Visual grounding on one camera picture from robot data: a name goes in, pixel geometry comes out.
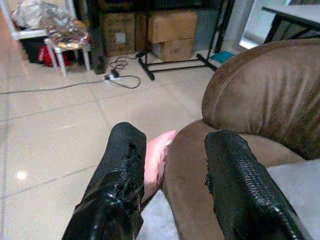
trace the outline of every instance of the red bag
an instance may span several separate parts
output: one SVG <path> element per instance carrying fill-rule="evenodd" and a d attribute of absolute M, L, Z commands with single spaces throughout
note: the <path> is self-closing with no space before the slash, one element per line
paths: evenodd
<path fill-rule="evenodd" d="M 64 65 L 69 66 L 71 62 L 68 59 L 68 56 L 65 52 L 62 53 L 63 60 L 64 60 Z M 38 53 L 38 61 L 41 63 L 44 63 L 48 67 L 52 67 L 52 59 L 50 57 L 48 48 L 46 45 L 43 45 L 39 48 L 39 53 Z"/>

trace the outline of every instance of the teal object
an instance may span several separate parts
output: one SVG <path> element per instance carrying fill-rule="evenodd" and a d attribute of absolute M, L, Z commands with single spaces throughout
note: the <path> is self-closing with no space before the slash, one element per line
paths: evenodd
<path fill-rule="evenodd" d="M 232 56 L 234 56 L 234 54 L 232 54 L 231 52 L 222 51 L 222 52 L 219 52 L 219 53 L 212 55 L 210 57 L 210 59 L 223 64 L 225 61 L 227 61 Z"/>

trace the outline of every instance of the white chair leg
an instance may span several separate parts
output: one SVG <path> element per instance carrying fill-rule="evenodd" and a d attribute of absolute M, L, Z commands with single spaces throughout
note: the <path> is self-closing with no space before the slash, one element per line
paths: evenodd
<path fill-rule="evenodd" d="M 84 58 L 85 68 L 86 68 L 87 72 L 89 72 L 90 71 L 89 54 L 88 54 L 88 51 L 85 48 L 82 49 L 82 51 L 83 51 L 83 58 Z"/>
<path fill-rule="evenodd" d="M 75 61 L 78 62 L 78 59 L 79 59 L 78 50 L 74 50 L 74 57 L 75 57 Z"/>
<path fill-rule="evenodd" d="M 57 52 L 56 55 L 58 57 L 58 61 L 59 61 L 59 65 L 60 65 L 60 68 L 62 71 L 62 75 L 66 78 L 67 77 L 67 70 L 66 70 L 63 54 L 62 54 L 62 52 Z"/>
<path fill-rule="evenodd" d="M 54 54 L 54 51 L 51 48 L 51 46 L 49 44 L 47 44 L 47 42 L 45 44 L 46 44 L 46 47 L 48 48 L 48 52 L 49 52 L 49 55 L 50 55 L 50 58 L 52 61 L 53 68 L 56 69 L 58 67 L 58 64 L 57 64 L 57 60 L 56 60 L 56 56 Z"/>

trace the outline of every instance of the brown leather sofa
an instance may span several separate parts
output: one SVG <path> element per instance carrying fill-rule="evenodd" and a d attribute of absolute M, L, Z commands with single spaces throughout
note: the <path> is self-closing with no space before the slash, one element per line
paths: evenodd
<path fill-rule="evenodd" d="M 224 239 L 205 186 L 208 133 L 240 133 L 266 168 L 320 158 L 320 39 L 272 42 L 231 58 L 208 84 L 202 116 L 177 135 L 164 173 L 181 240 Z"/>

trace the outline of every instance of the white fabric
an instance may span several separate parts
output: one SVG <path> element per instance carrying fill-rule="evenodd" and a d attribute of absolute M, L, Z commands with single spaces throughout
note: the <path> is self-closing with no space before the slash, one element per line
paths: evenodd
<path fill-rule="evenodd" d="M 267 170 L 313 239 L 320 239 L 320 159 Z"/>
<path fill-rule="evenodd" d="M 179 240 L 173 213 L 161 190 L 145 207 L 142 217 L 144 222 L 136 240 Z"/>

